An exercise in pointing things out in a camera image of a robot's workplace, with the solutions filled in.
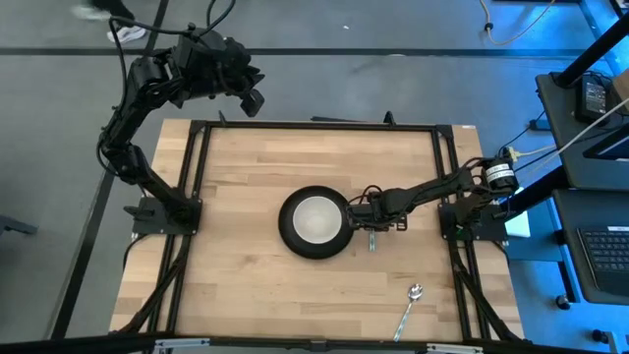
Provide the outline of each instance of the wooden table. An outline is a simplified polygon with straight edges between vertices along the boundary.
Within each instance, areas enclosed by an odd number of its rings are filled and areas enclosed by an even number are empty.
[[[172,185],[189,126],[189,120],[166,120],[157,143],[152,166]],[[459,161],[481,156],[475,127],[453,130]],[[449,166],[445,142],[442,150]],[[408,288],[417,282],[424,296],[413,307],[402,340],[460,341],[436,202],[409,215],[408,231],[378,235],[374,253],[367,233],[357,231],[339,255],[306,260],[290,252],[277,231],[282,203],[301,187],[329,186],[350,199],[369,184],[407,188],[435,177],[428,133],[212,129],[200,194],[202,221],[188,261],[177,332],[392,339],[408,304]],[[130,253],[112,329],[125,325],[152,291],[163,245],[163,236],[151,236]],[[489,242],[475,245],[486,297],[522,335],[504,255]],[[165,328],[169,296],[159,328]],[[469,294],[468,308],[478,335]]]

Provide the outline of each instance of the robotic arm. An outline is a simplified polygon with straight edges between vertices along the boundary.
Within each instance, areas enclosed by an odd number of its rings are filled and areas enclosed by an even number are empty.
[[[256,116],[264,103],[254,86],[264,78],[259,69],[250,66],[251,56],[245,47],[231,37],[223,38],[214,30],[205,31],[189,25],[179,35],[175,47],[159,50],[136,59],[130,68],[120,106],[98,140],[98,154],[111,163],[113,171],[130,185],[140,185],[158,201],[162,211],[126,207],[135,218],[164,214],[168,223],[185,230],[196,228],[200,203],[187,199],[182,191],[170,187],[149,166],[142,150],[131,139],[153,109],[170,101],[181,108],[197,97],[214,99],[217,95],[235,95],[241,107]]]
[[[479,175],[473,170],[480,169]],[[407,229],[406,215],[415,207],[450,195],[469,192],[451,207],[451,221],[459,228],[466,228],[481,219],[481,212],[496,198],[512,195],[518,189],[518,181],[512,163],[505,158],[473,158],[456,172],[409,188],[393,188],[381,191],[369,186],[359,197],[358,204],[347,205],[350,226],[354,229],[387,231],[395,225],[399,231]]]

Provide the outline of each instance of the gray floor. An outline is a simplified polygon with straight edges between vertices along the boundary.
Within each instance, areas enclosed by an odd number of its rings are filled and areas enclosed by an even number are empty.
[[[152,23],[157,0],[126,2],[139,20]],[[613,23],[607,0],[587,4],[601,30]],[[3,1],[0,47],[108,46],[106,25],[73,19],[67,10],[71,5],[69,0],[54,5]],[[533,3],[489,5],[497,39],[521,29],[543,9]],[[170,1],[163,26],[202,24],[205,6],[201,0]],[[479,31],[484,20],[477,1],[467,0],[239,0],[219,31],[251,47],[493,48]],[[593,40],[578,6],[557,5],[530,34],[508,47],[579,49]],[[173,43],[167,36],[157,39],[158,47]],[[144,45],[141,40],[129,46]],[[621,58],[623,45],[616,48]],[[542,112],[535,75],[561,70],[570,61],[256,56],[254,64],[266,74],[259,85],[266,104],[256,119],[307,120],[319,115],[379,121],[391,110],[399,122],[477,125],[483,152],[489,155]],[[596,68],[609,71],[605,62]],[[0,213],[40,227],[35,236],[9,232],[0,238],[0,342],[40,339],[50,329],[102,175],[94,145],[99,127],[111,116],[110,106],[119,100],[119,71],[111,56],[0,56]],[[216,119],[218,109],[228,119],[247,119],[237,101],[224,97],[191,101],[182,110],[165,106],[150,114],[135,141],[151,158],[164,118]],[[549,134],[532,133],[516,147],[530,150],[549,144]],[[69,335],[108,329],[132,224],[122,206],[136,204],[138,196],[136,188],[115,183]],[[535,342],[607,350],[584,337],[585,328],[602,324],[590,322],[592,313],[614,313],[619,321],[618,314],[629,316],[627,309],[589,304],[560,313],[547,305],[559,286],[557,272],[536,264],[515,265],[512,271],[525,332]],[[535,285],[546,277],[550,286]],[[550,325],[540,325],[537,317],[550,319]]]

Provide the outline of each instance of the desk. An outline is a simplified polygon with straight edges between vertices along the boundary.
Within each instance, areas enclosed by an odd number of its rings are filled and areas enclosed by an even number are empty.
[[[173,185],[189,126],[188,120],[166,120],[157,143],[152,166]],[[481,155],[474,127],[453,130],[460,161]],[[375,253],[369,252],[367,233],[356,232],[336,257],[306,260],[291,253],[277,231],[282,203],[299,188],[329,186],[349,199],[369,184],[411,187],[435,177],[428,133],[212,129],[200,193],[202,220],[177,332],[390,340],[408,304],[408,287],[419,282],[424,297],[413,307],[402,340],[462,340],[437,202],[417,207],[408,231],[378,236]],[[125,325],[152,291],[163,245],[162,236],[152,236],[130,253],[112,329]],[[475,245],[486,297],[521,336],[503,254],[491,243]],[[168,303],[166,294],[158,328],[165,326]],[[478,336],[469,296],[468,309]]]
[[[550,75],[539,75],[536,82],[554,140],[558,147],[563,147],[588,126],[576,121],[572,114],[576,104],[576,89],[558,87]],[[615,126],[617,123],[614,121],[608,125]],[[584,138],[601,132],[604,131],[594,128]],[[583,156],[583,151],[603,138],[593,138],[568,148],[560,155],[561,166],[511,198],[511,208],[526,210],[550,197],[551,192],[556,189],[629,192],[626,179],[629,176],[629,163]]]
[[[552,196],[583,296],[593,303],[629,305],[629,297],[608,294],[597,289],[577,234],[578,227],[627,225],[629,195],[614,192],[554,191]]]

